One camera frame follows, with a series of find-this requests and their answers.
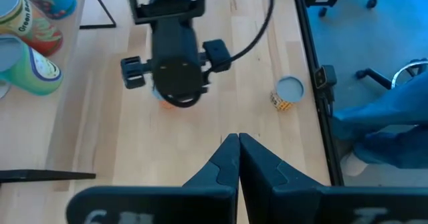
gray carpet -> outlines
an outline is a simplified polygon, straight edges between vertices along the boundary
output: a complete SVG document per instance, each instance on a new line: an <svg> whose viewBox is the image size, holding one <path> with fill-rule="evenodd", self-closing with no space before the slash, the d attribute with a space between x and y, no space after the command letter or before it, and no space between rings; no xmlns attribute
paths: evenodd
<svg viewBox="0 0 428 224"><path fill-rule="evenodd" d="M356 71L370 67L392 77L410 60L428 57L427 0L379 0L371 10L366 2L338 0L323 19L319 7L308 10L318 61L336 69L335 110L369 103L386 92L372 79L357 80ZM336 145L342 156L351 143ZM370 165L358 177L344 179L346 185L426 187L428 170Z"/></svg>

wooden tabletop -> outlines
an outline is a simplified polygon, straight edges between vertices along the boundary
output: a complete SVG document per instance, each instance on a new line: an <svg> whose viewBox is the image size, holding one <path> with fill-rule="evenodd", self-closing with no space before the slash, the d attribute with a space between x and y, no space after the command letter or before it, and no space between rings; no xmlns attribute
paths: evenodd
<svg viewBox="0 0 428 224"><path fill-rule="evenodd" d="M95 0L86 1L84 21L108 20ZM206 13L194 20L200 46L221 38L231 53L241 51L261 27L267 2L207 0ZM105 3L118 27L80 31L73 58L74 40L66 37L65 52L53 57L66 77L59 92L35 97L13 90L0 101L0 168L95 172L97 179L3 185L0 223L65 223L67 202L93 185L180 186L237 132L330 184L294 0L276 0L261 41L228 72L212 74L209 93L195 106L172 110L153 96L149 76L143 88L124 87L120 60L150 58L150 29L133 24L127 0ZM78 16L64 20L68 31L61 26L65 34L76 34L77 25L67 22L72 19ZM301 79L306 94L292 109L277 112L270 92L286 75ZM31 213L21 215L27 207ZM247 223L241 193L238 221Z"/></svg>

green can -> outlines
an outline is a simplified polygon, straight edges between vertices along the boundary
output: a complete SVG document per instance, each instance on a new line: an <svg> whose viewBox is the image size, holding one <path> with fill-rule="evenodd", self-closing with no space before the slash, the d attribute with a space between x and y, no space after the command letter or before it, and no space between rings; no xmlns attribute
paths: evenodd
<svg viewBox="0 0 428 224"><path fill-rule="evenodd" d="M61 85L61 70L14 35L0 35L0 79L35 95Z"/></svg>

blue jeans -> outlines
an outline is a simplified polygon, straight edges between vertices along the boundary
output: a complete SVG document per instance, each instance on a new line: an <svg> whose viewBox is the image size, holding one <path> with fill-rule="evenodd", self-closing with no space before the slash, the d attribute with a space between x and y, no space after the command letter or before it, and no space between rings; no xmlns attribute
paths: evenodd
<svg viewBox="0 0 428 224"><path fill-rule="evenodd" d="M395 124L418 126L399 134L379 132ZM354 153L364 162L428 168L428 72L370 104L335 112L332 132L341 140L354 140Z"/></svg>

black metal frame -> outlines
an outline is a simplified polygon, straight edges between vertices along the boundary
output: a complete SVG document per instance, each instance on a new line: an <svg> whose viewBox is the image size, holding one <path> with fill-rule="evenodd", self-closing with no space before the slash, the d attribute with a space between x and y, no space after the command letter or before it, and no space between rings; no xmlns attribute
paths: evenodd
<svg viewBox="0 0 428 224"><path fill-rule="evenodd" d="M117 26L115 20L111 16L110 12L107 10L106 6L104 5L102 0L97 0L103 10L107 13L108 18L111 20L112 23L110 24L95 24L95 25L81 25L80 29L105 29L105 28L115 28Z"/></svg>
<svg viewBox="0 0 428 224"><path fill-rule="evenodd" d="M306 4L304 0L294 0L296 3L296 10L300 23L300 30L302 32L302 40L306 52L306 61L308 62L309 73L312 82L312 89L314 90L315 104L318 111L318 119L320 121L320 128L322 140L324 143L324 150L326 153L328 172L330 173L330 182L334 186L343 186L343 176L340 170L340 160L338 157L337 149L334 146L332 133L329 123L328 106L322 98L322 93L318 92L315 87L315 71L320 67L316 57L314 40L310 30L308 19L308 12L306 11Z"/></svg>
<svg viewBox="0 0 428 224"><path fill-rule="evenodd" d="M78 173L72 171L49 171L49 170L10 170L0 171L1 183L21 183L33 181L69 181L95 179L94 173Z"/></svg>

